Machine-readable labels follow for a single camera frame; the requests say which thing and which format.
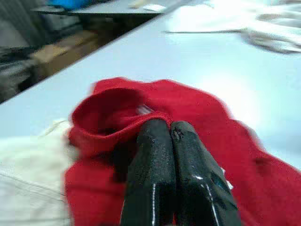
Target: crumpled white cloth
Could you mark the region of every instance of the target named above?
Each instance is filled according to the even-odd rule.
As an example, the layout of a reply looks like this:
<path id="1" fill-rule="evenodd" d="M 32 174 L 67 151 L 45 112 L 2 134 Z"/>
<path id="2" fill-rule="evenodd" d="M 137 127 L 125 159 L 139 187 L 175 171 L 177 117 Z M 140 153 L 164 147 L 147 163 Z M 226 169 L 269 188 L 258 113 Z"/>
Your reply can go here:
<path id="1" fill-rule="evenodd" d="M 68 121 L 39 136 L 0 139 L 0 225 L 69 226 L 63 174 L 77 159 Z"/>
<path id="2" fill-rule="evenodd" d="M 183 6 L 166 23 L 167 32 L 241 31 L 252 44 L 301 52 L 301 4 L 267 6 L 247 1 L 207 1 Z"/>

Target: white cloth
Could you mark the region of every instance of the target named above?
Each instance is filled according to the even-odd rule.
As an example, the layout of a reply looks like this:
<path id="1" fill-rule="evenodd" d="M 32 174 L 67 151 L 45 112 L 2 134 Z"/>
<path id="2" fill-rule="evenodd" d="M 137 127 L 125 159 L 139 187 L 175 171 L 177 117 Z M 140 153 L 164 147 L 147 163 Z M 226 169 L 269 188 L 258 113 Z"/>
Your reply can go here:
<path id="1" fill-rule="evenodd" d="M 39 136 L 0 140 L 0 225 L 71 225 L 63 195 L 63 173 L 76 160 L 68 121 Z"/>
<path id="2" fill-rule="evenodd" d="M 301 52 L 301 4 L 267 6 L 247 0 L 207 1 L 178 8 L 167 32 L 241 31 L 250 43 L 287 53 Z"/>

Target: red fabric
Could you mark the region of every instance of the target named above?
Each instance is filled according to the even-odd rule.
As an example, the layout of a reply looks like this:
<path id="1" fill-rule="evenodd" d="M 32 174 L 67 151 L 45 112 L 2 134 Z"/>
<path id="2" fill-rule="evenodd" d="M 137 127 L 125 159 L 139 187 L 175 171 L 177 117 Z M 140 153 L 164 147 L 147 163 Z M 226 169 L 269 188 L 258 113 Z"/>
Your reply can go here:
<path id="1" fill-rule="evenodd" d="M 137 114 L 146 105 L 154 112 Z M 191 123 L 233 184 L 246 226 L 299 226 L 301 177 L 263 152 L 213 96 L 171 81 L 140 83 L 121 78 L 96 84 L 72 114 L 70 141 L 81 160 L 65 175 L 75 226 L 118 224 L 127 165 L 140 126 L 149 119 Z"/>

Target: cardboard box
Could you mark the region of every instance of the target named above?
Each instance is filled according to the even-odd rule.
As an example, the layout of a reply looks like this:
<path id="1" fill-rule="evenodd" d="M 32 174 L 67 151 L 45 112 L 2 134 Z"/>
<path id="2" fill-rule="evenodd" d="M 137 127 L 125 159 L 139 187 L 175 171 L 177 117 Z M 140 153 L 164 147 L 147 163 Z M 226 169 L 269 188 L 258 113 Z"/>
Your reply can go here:
<path id="1" fill-rule="evenodd" d="M 100 37 L 89 31 L 80 31 L 31 54 L 31 58 L 38 62 L 40 78 L 55 74 L 106 44 L 106 39 Z"/>

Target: blue object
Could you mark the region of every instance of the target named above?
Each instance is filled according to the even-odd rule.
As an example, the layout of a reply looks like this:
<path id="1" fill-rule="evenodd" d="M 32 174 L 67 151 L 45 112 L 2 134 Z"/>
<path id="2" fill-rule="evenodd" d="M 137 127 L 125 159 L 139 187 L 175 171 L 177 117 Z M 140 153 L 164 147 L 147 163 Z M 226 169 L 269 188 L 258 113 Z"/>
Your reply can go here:
<path id="1" fill-rule="evenodd" d="M 65 9 L 77 9 L 88 5 L 91 0 L 50 0 L 51 5 Z"/>

